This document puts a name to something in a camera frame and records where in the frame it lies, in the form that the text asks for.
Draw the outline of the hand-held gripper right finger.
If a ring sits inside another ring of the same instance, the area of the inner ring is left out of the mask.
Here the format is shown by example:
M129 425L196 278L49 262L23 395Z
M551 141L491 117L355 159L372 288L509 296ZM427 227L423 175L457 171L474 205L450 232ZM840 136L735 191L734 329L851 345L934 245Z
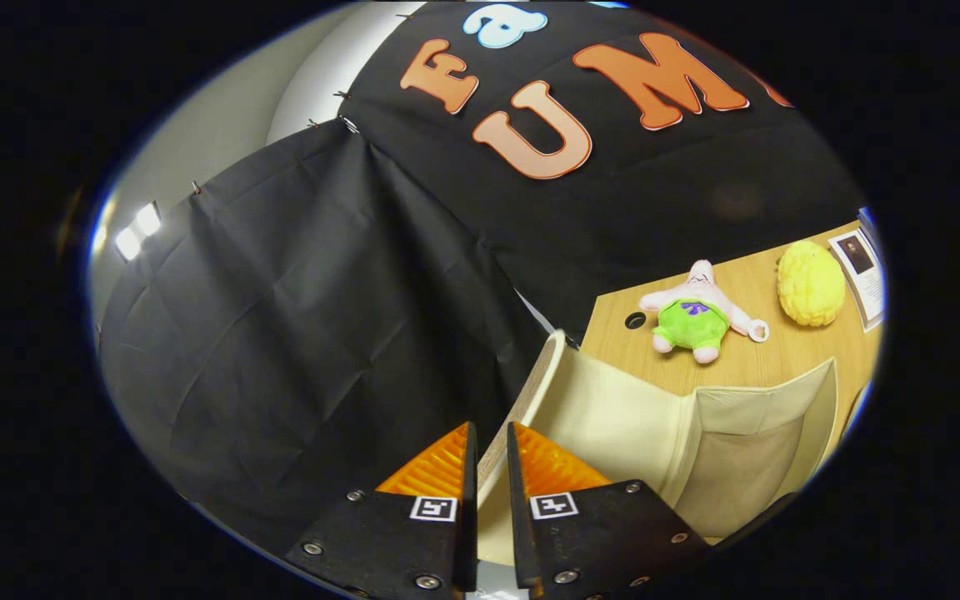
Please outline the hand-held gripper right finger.
M517 584L531 599L643 599L709 555L646 482L611 481L520 422L507 426L507 468Z

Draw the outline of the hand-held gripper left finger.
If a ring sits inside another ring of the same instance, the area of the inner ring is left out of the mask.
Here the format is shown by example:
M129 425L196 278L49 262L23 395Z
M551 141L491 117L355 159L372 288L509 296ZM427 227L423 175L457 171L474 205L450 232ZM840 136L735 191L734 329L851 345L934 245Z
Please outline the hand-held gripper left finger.
M286 561L366 599L462 599L477 580L476 428L464 422L376 487L342 495Z

